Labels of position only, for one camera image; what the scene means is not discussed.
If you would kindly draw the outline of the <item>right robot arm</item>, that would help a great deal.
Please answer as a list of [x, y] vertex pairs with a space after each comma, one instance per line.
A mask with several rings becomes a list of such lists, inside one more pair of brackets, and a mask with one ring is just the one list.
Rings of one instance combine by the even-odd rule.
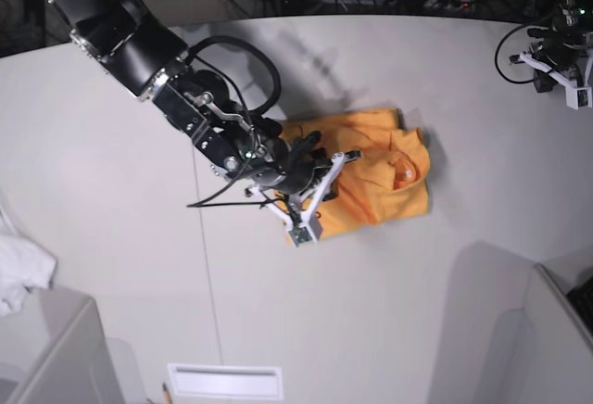
[[[134, 96], [149, 99], [230, 182], [247, 178], [290, 196], [329, 172], [332, 163], [318, 147], [320, 132], [287, 142], [281, 124], [267, 118], [280, 98], [281, 76], [254, 45], [227, 35], [188, 45], [141, 0], [54, 2], [72, 28], [72, 41]], [[272, 90], [260, 106], [233, 101], [230, 81], [213, 66], [193, 68], [199, 53], [215, 44], [248, 52], [267, 69]]]

